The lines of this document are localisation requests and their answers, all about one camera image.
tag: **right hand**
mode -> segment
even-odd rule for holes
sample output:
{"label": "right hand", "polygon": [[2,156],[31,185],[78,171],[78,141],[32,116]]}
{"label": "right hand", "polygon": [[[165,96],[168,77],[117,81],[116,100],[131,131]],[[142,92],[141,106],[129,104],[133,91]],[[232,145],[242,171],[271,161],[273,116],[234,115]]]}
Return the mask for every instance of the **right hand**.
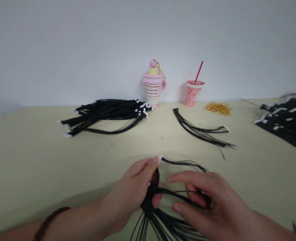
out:
{"label": "right hand", "polygon": [[[203,190],[214,201],[208,213],[186,203],[173,204],[175,212],[210,240],[296,240],[292,232],[252,211],[218,173],[179,172],[170,176],[168,182],[184,182],[186,190]],[[202,195],[193,192],[187,195],[206,208]]]}

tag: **cup lid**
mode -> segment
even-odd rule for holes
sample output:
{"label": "cup lid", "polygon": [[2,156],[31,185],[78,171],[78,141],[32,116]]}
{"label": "cup lid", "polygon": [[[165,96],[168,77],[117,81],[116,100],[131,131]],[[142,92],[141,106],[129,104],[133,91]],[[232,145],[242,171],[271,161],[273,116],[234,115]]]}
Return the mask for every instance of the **cup lid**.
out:
{"label": "cup lid", "polygon": [[205,82],[202,82],[202,81],[196,81],[196,83],[195,83],[194,80],[189,80],[189,81],[187,81],[187,83],[188,84],[193,84],[193,85],[203,85],[203,84],[205,84]]}

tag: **hand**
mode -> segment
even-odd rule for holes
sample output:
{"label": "hand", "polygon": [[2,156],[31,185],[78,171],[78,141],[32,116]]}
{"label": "hand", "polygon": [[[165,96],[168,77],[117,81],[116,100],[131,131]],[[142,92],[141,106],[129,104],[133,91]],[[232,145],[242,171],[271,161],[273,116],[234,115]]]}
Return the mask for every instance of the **hand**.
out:
{"label": "hand", "polygon": [[[267,217],[252,211],[241,197],[217,173],[180,172],[168,178],[169,182],[184,182],[186,190],[203,190],[214,207],[202,213],[185,203],[174,203],[173,209],[198,232],[210,240],[296,240],[296,235]],[[202,207],[206,201],[198,193],[188,197]]]}
{"label": "hand", "polygon": [[[140,208],[144,201],[149,182],[158,168],[158,157],[147,158],[132,164],[119,180],[113,190],[102,199],[103,218],[107,222],[106,235],[121,231],[129,218]],[[155,208],[160,203],[161,194],[154,195],[152,203]]]}

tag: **forearm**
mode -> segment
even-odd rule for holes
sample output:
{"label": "forearm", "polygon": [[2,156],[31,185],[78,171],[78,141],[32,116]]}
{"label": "forearm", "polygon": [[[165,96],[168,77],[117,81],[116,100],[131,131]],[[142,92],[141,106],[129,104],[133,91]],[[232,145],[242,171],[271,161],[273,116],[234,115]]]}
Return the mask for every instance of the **forearm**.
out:
{"label": "forearm", "polygon": [[280,226],[273,220],[269,219],[268,217],[258,213],[255,211],[256,216],[261,221],[264,229],[267,229],[267,234],[269,235],[270,240],[294,240],[296,241],[296,234],[287,230],[286,228]]}
{"label": "forearm", "polygon": [[[46,229],[43,241],[102,240],[107,234],[107,221],[101,210],[102,200],[67,210],[56,216]],[[0,233],[0,241],[31,241],[42,220],[23,224]]]}

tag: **bracelet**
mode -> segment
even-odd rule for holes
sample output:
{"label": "bracelet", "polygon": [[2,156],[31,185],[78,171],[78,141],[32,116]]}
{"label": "bracelet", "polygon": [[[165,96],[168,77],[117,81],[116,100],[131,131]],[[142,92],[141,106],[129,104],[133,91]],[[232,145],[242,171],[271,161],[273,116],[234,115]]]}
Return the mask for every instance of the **bracelet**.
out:
{"label": "bracelet", "polygon": [[62,207],[54,211],[52,214],[50,214],[45,221],[40,225],[40,228],[34,235],[33,241],[41,241],[45,235],[45,231],[47,227],[49,226],[50,222],[60,213],[67,211],[71,209],[70,207]]}

